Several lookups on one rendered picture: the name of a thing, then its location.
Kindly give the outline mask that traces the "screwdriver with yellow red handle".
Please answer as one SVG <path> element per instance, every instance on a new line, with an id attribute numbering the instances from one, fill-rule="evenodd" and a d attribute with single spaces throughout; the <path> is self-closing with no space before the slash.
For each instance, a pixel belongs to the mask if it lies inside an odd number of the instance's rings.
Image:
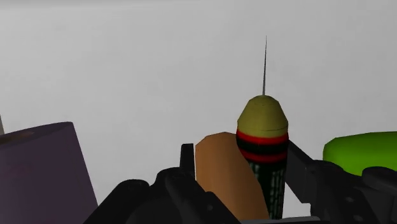
<path id="1" fill-rule="evenodd" d="M 282 218 L 288 158 L 288 120 L 278 100 L 266 94 L 248 100 L 237 120 L 235 138 L 258 180 L 269 217 Z"/>

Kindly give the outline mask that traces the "bright green rounded object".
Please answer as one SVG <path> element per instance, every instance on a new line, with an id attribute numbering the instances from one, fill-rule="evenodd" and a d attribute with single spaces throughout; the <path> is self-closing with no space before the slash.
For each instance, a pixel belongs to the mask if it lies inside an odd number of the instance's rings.
<path id="1" fill-rule="evenodd" d="M 397 131 L 336 137 L 325 144 L 323 160 L 357 176 L 367 167 L 397 171 Z"/>

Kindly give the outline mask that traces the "orange rounded object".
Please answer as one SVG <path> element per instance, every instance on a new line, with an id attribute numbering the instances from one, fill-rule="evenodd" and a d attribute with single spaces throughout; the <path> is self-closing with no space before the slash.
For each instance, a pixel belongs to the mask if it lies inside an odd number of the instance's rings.
<path id="1" fill-rule="evenodd" d="M 261 186 L 237 147 L 235 134 L 206 136 L 195 146 L 199 185 L 214 193 L 238 220 L 269 219 Z"/>

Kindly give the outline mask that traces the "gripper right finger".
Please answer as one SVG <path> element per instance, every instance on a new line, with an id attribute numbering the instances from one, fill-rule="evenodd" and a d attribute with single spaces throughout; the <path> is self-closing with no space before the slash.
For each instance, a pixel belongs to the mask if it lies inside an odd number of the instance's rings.
<path id="1" fill-rule="evenodd" d="M 322 224 L 397 224 L 397 171 L 368 167 L 361 176 L 313 160 L 292 141 L 286 183 Z"/>

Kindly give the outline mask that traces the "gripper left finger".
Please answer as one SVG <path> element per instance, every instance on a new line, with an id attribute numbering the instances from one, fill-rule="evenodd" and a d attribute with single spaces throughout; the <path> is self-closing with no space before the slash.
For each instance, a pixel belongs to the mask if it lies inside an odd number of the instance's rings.
<path id="1" fill-rule="evenodd" d="M 240 224 L 212 192 L 195 181 L 194 147 L 181 146 L 179 167 L 160 171 L 152 185 L 119 183 L 83 224 Z"/>

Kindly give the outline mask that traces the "purple cylinder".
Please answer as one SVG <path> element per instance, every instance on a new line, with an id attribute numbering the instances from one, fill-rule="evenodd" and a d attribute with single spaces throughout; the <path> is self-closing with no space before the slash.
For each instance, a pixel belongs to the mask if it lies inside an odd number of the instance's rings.
<path id="1" fill-rule="evenodd" d="M 83 224 L 96 208 L 72 122 L 0 135 L 0 224 Z"/>

